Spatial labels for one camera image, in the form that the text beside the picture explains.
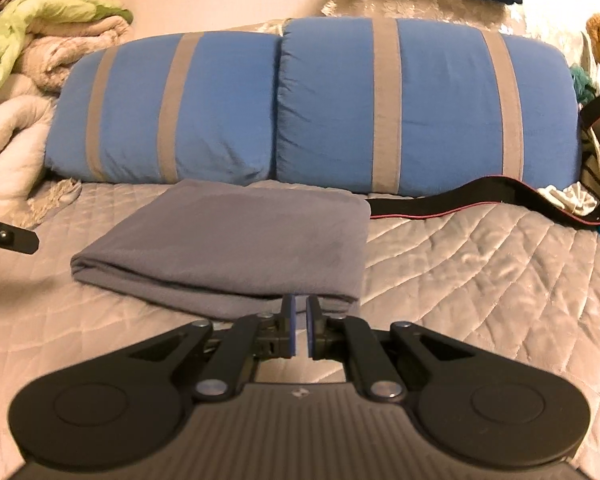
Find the lime green blanket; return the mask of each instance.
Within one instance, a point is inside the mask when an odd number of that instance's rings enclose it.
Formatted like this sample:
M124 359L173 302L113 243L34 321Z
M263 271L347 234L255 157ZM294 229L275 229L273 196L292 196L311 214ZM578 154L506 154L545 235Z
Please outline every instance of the lime green blanket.
M0 87L24 46L27 27L35 18L53 23L94 22L133 15L118 0L13 0L0 13Z

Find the pile of clothes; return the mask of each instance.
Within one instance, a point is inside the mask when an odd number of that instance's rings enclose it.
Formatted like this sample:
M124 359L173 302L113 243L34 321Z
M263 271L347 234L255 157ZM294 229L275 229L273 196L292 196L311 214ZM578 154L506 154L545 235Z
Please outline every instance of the pile of clothes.
M43 179L56 99L81 58L132 39L118 0L0 0L0 220L37 225L80 183Z

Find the beige stripe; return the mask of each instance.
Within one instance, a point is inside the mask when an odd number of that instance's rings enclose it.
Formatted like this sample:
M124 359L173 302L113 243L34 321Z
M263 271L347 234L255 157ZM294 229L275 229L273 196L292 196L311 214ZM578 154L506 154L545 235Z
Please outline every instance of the beige stripe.
M164 85L162 106L158 116L157 148L160 174L168 184L175 184L178 181L176 128L180 115L180 104L191 59L198 46L198 41L203 35L204 32L188 32L180 38Z
M499 32L482 30L496 73L502 114L502 174L522 180L525 163L522 108L516 73L504 38Z
M109 72L117 53L117 46L112 46L104 52L93 78L91 98L87 109L87 126L84 139L87 165L96 180L101 182L106 181L107 177L102 171L100 162L100 120L102 119L102 104L104 102L104 92L107 89Z
M402 60L398 23L372 20L374 37L374 193L398 193L402 149Z

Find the black strap with red edge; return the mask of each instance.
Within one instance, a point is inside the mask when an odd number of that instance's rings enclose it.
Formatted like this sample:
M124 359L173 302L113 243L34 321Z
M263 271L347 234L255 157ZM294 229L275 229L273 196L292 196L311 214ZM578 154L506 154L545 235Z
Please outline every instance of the black strap with red edge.
M600 96L580 111L580 127L590 128L600 118ZM438 195L396 200L369 198L371 218L425 219L444 216L480 204L511 204L526 207L558 224L575 229L595 230L600 226L600 203L586 216L560 209L527 184L507 176L484 176Z

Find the beige quilted mattress cover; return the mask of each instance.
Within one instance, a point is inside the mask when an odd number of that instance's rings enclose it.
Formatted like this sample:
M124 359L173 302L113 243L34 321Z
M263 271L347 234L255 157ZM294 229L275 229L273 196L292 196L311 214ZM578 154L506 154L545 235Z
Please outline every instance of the beige quilted mattress cover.
M166 186L87 184L38 229L33 256L0 251L0 480L22 464L7 424L26 383L194 319L72 282L70 257ZM361 315L405 319L562 375L592 411L576 463L600 480L600 236L509 205L371 222ZM261 381L337 381L336 363L265 363Z

